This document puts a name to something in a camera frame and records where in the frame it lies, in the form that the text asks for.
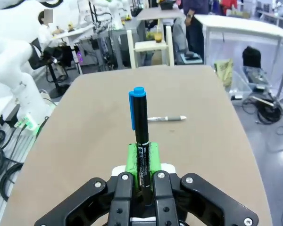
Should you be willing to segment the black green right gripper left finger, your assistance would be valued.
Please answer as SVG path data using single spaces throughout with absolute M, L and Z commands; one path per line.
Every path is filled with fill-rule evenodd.
M 130 144 L 126 171 L 108 181 L 92 178 L 35 222 L 37 226 L 91 226 L 109 214 L 109 226 L 131 225 L 131 202 L 137 177 L 137 147 Z

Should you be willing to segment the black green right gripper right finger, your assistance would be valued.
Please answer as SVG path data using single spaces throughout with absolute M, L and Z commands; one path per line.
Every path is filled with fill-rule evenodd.
M 192 214 L 207 226 L 256 226 L 257 214 L 195 173 L 181 178 L 162 170 L 158 144 L 150 144 L 156 224 L 178 226 Z

